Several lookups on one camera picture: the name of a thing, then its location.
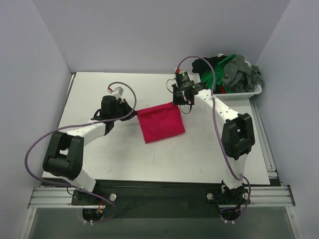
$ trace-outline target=black cloth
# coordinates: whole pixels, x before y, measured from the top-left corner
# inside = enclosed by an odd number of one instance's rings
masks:
[[[206,58],[204,57],[205,60],[207,60],[211,66],[214,68],[218,62],[220,62],[221,60],[225,59],[227,56],[214,56],[214,57],[210,57],[210,58]],[[202,73],[204,73],[205,71],[209,71],[210,68],[208,66],[208,64],[206,62],[204,62],[202,59],[197,59],[194,60],[194,62],[192,63],[193,66],[193,73],[199,73],[200,75]]]

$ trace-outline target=clothing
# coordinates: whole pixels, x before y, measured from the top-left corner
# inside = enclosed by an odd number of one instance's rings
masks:
[[[172,102],[138,111],[145,143],[185,133],[178,106]]]
[[[265,85],[258,66],[248,66],[241,55],[234,57],[225,66],[221,81],[223,88],[233,93],[253,92],[255,85]]]
[[[220,57],[214,56],[214,57],[210,57],[210,58],[204,57],[204,59],[207,60],[213,68],[215,67],[215,65],[217,65],[218,62],[220,62],[221,60],[224,60],[225,58],[226,58],[226,56],[220,56]],[[199,75],[210,70],[207,63],[204,62],[202,59],[194,60],[192,63],[192,66],[193,66],[192,72],[198,73]]]
[[[214,71],[215,71],[215,76],[216,76],[216,84],[215,84],[214,91],[216,91],[217,86],[221,86],[222,85],[222,79],[224,77],[224,68],[225,68],[225,66],[231,60],[233,60],[235,57],[236,57],[236,54],[229,55],[229,56],[225,57],[223,60],[219,61],[213,67]],[[201,82],[205,83],[205,85],[207,87],[209,87],[210,89],[212,88],[212,86],[213,86],[213,73],[211,72],[210,68],[208,69],[208,71],[205,71],[204,73],[202,73],[200,80],[201,80]]]

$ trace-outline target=red cloth in bin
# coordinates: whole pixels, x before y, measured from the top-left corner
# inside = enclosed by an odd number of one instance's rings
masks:
[[[138,111],[145,143],[185,133],[178,106],[172,102]]]

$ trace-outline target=gray cloth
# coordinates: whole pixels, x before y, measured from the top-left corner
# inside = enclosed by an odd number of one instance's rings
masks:
[[[259,67],[249,67],[245,63],[245,58],[241,55],[232,59],[225,66],[224,71],[223,88],[230,89],[234,93],[253,92],[255,91],[255,85],[261,85],[261,87],[265,85]]]

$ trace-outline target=red fabric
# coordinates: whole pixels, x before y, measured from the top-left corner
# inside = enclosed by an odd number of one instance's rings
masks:
[[[145,143],[185,133],[178,106],[172,102],[138,111]]]

